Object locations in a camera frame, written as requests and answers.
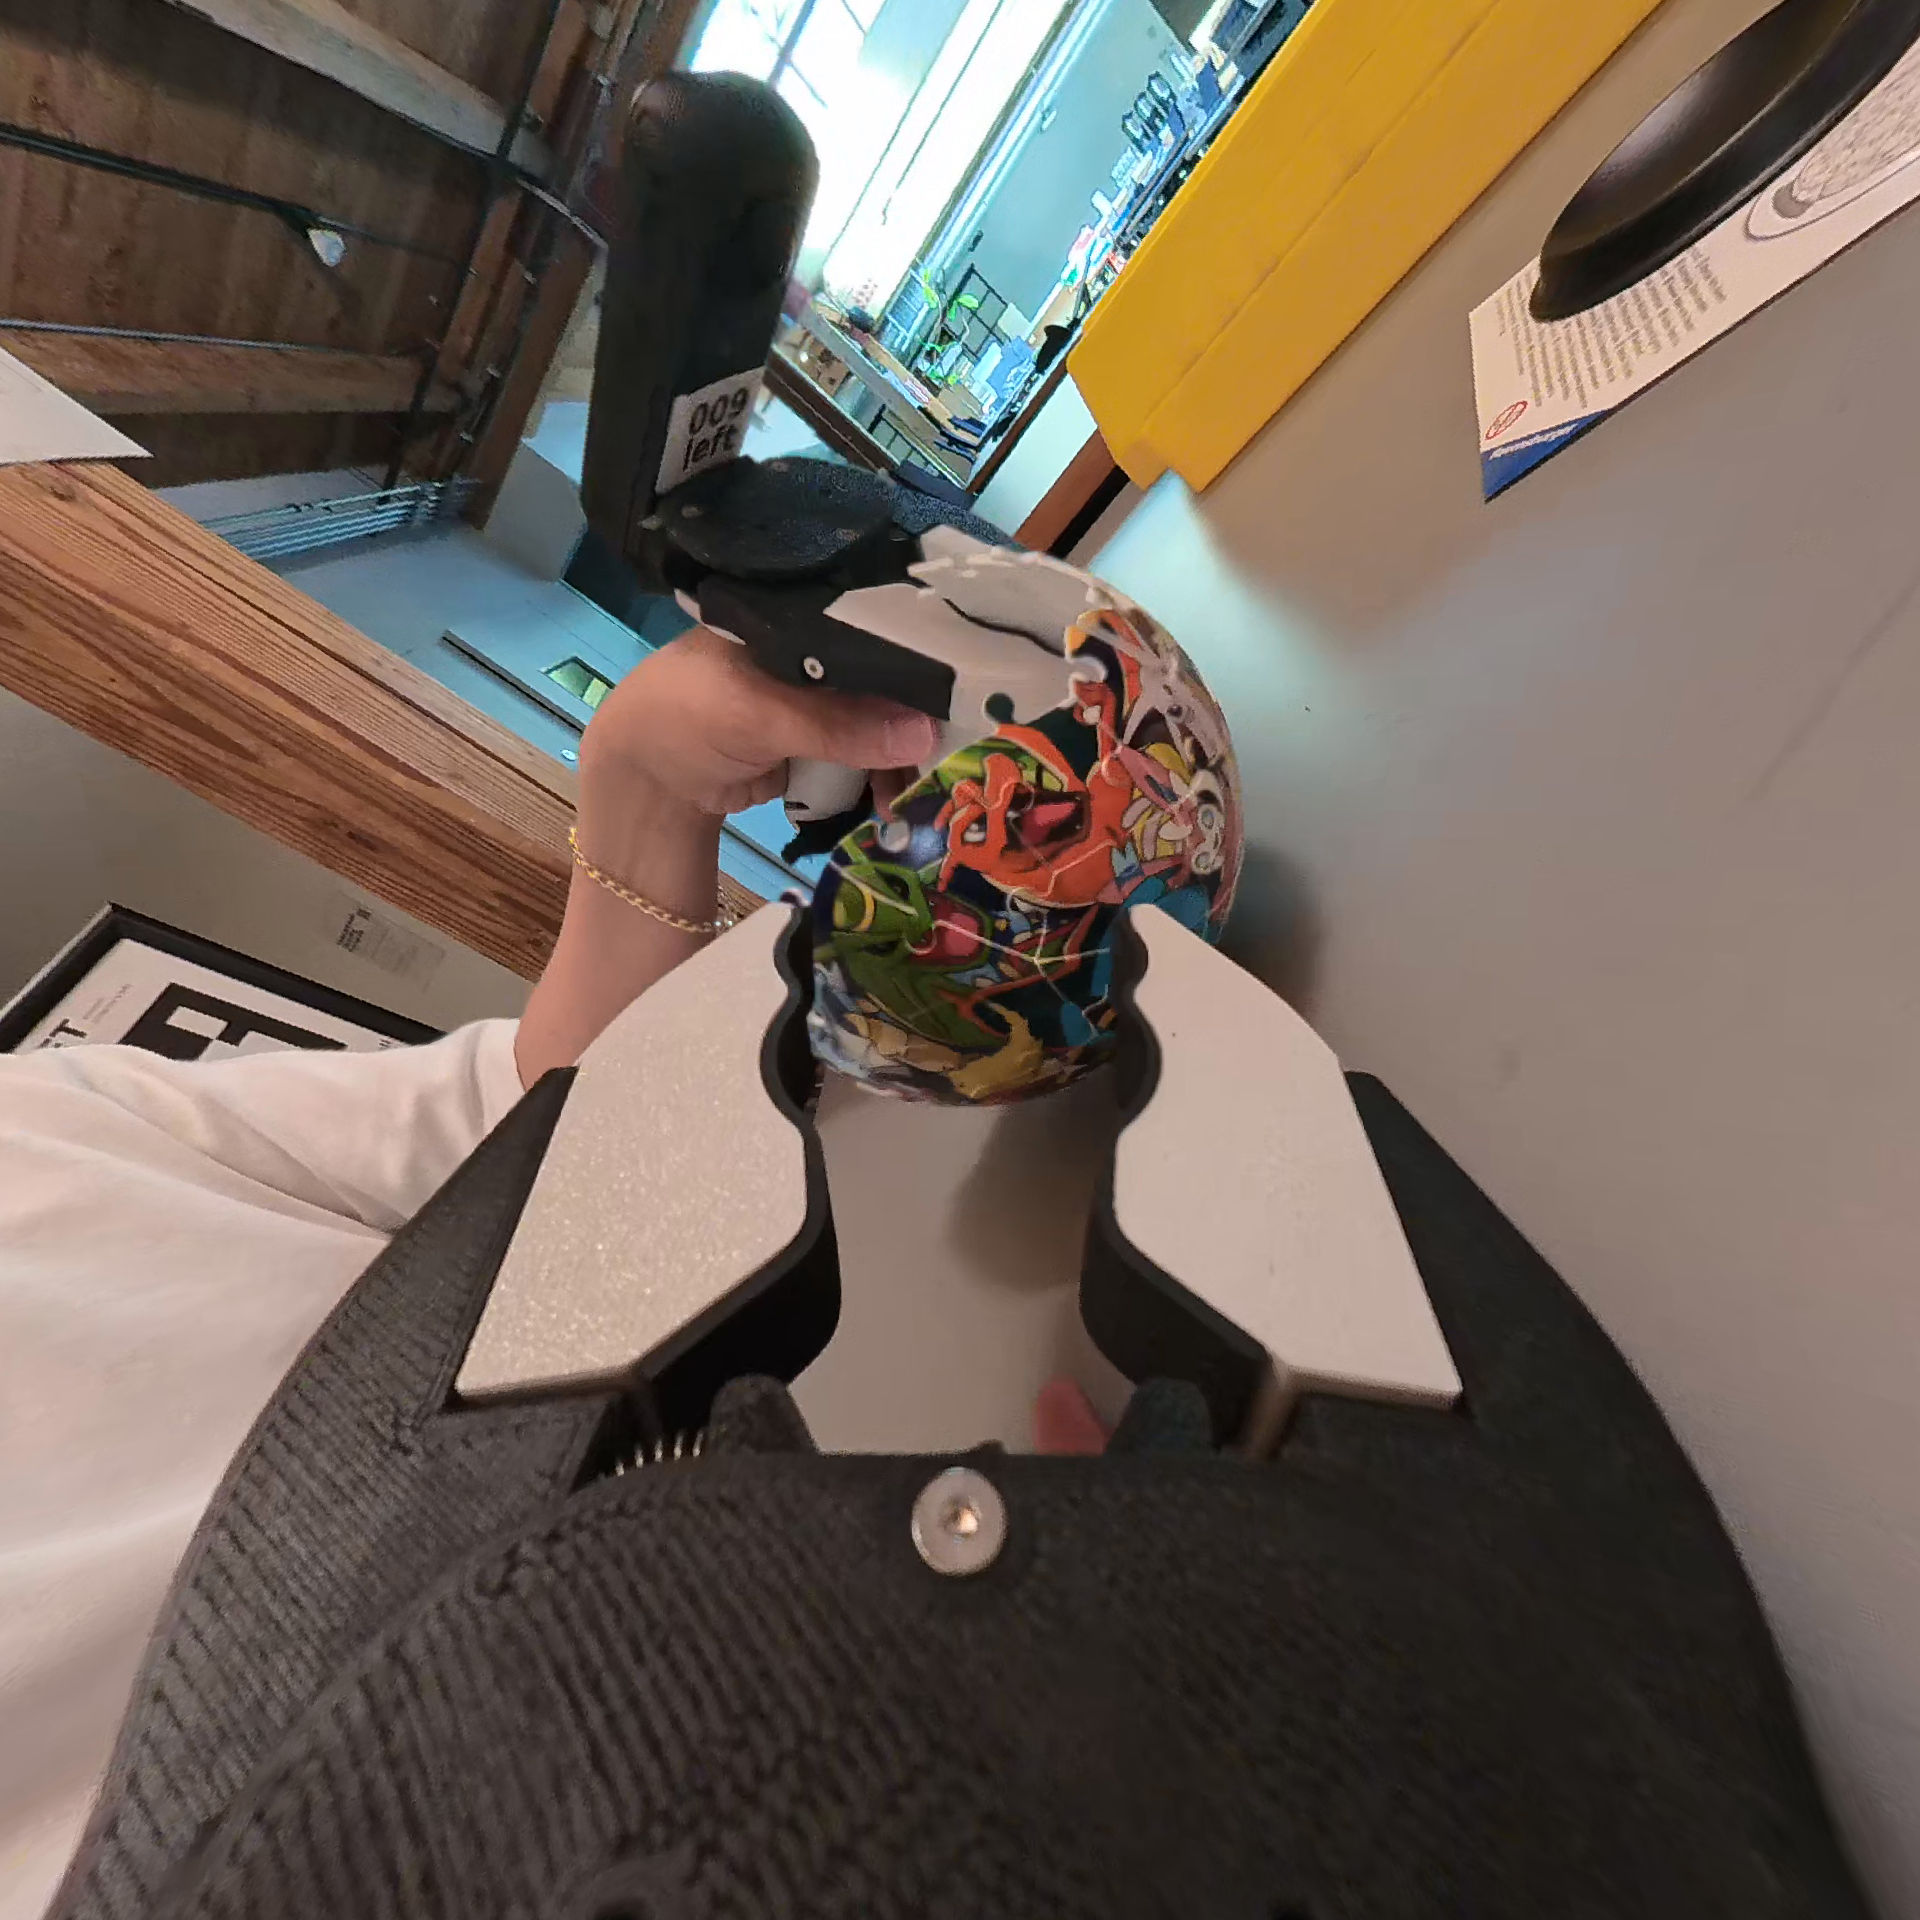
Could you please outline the person's left hand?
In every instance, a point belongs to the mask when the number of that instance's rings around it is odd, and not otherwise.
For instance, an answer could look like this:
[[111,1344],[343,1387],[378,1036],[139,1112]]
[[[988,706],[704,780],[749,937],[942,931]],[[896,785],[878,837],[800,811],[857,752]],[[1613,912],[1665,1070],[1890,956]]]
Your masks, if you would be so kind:
[[785,792],[795,762],[863,773],[924,765],[942,740],[913,708],[795,690],[704,628],[647,657],[580,739],[576,850],[678,920],[717,915],[723,824]]

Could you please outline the colourful puzzle ball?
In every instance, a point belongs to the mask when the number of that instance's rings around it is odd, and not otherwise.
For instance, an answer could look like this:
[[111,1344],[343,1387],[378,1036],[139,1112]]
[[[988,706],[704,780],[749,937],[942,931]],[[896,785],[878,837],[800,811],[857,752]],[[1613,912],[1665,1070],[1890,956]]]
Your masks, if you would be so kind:
[[1001,1107],[1115,1056],[1118,920],[1225,937],[1245,859],[1229,716],[1169,628],[1080,575],[1063,701],[950,726],[813,889],[813,1056],[878,1095]]

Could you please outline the person's white shirt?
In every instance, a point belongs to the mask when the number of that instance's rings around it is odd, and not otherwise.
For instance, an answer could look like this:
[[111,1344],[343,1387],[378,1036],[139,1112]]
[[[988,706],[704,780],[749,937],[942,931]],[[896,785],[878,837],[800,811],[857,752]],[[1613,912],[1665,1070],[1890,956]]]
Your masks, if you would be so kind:
[[2,1918],[63,1881],[260,1404],[519,1095],[512,1019],[386,1051],[2,1058]]

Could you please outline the white instruction leaflet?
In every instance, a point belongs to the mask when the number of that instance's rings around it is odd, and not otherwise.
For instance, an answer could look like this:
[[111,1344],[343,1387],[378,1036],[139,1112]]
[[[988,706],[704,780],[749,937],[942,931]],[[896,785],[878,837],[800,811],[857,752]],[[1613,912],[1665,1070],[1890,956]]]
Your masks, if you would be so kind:
[[1916,45],[1805,156],[1609,302],[1538,319],[1545,266],[1533,262],[1468,315],[1481,501],[1913,201]]

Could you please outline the black round ball stand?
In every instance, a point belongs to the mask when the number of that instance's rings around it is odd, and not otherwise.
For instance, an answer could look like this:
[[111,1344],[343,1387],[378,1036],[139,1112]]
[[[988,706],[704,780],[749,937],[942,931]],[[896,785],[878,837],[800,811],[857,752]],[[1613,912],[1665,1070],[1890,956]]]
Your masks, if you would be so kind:
[[1635,288],[1843,124],[1916,41],[1916,3],[1777,3],[1619,137],[1560,210],[1529,310]]

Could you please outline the wooden pillar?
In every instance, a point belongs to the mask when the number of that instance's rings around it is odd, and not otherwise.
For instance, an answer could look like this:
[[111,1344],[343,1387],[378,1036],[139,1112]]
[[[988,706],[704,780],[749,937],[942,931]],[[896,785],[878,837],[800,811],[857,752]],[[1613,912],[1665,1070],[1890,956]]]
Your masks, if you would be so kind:
[[2,468],[2,690],[534,981],[576,773],[109,465]]

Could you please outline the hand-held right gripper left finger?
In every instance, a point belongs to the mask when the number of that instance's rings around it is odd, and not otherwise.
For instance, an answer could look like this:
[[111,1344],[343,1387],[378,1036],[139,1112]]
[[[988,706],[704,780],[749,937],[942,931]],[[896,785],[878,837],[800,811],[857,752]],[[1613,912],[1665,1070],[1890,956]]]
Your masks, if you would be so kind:
[[454,1378],[460,1400],[633,1385],[710,1412],[798,1381],[844,1316],[821,1131],[810,919],[764,905],[580,1056]]

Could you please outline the black framed poster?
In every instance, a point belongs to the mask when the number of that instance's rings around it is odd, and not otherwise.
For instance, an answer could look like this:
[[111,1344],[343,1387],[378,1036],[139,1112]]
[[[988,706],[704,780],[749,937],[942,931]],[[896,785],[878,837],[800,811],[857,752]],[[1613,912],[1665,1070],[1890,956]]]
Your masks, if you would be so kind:
[[269,1051],[386,1051],[439,1036],[419,1019],[124,905],[103,905],[2,1007],[2,1056],[127,1044],[167,1060],[238,1060]]

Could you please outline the yellow plastic bin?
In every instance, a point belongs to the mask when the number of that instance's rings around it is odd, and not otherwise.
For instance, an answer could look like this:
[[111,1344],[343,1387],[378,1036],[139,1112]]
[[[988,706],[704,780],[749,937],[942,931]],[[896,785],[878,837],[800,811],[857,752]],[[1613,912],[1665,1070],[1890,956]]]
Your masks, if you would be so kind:
[[1067,354],[1115,465],[1207,490],[1648,13],[1314,3]]

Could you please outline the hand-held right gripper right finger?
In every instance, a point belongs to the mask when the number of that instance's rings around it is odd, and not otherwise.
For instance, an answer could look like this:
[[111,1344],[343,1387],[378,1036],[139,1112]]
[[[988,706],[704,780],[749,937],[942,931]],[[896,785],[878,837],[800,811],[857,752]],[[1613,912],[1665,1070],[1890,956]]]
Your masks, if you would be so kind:
[[1121,1125],[1076,1309],[1131,1381],[1271,1455],[1304,1399],[1453,1412],[1461,1373],[1336,1051],[1144,905],[1118,920]]

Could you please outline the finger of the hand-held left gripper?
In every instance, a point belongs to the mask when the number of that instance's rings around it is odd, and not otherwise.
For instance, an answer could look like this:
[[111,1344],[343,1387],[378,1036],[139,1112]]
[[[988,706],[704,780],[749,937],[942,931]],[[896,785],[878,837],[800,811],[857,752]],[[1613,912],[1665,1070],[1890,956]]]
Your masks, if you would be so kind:
[[[1074,618],[1080,613],[1080,575],[1074,570]],[[1001,696],[1012,717],[1034,717],[1063,701],[1067,634],[997,634],[953,613],[937,594],[907,582],[850,587],[837,597],[837,619],[897,649],[950,671],[942,717],[972,726],[988,717]]]
[[921,537],[911,577],[953,613],[997,634],[1067,634],[1074,625],[1071,566],[984,541],[957,526],[933,526]]

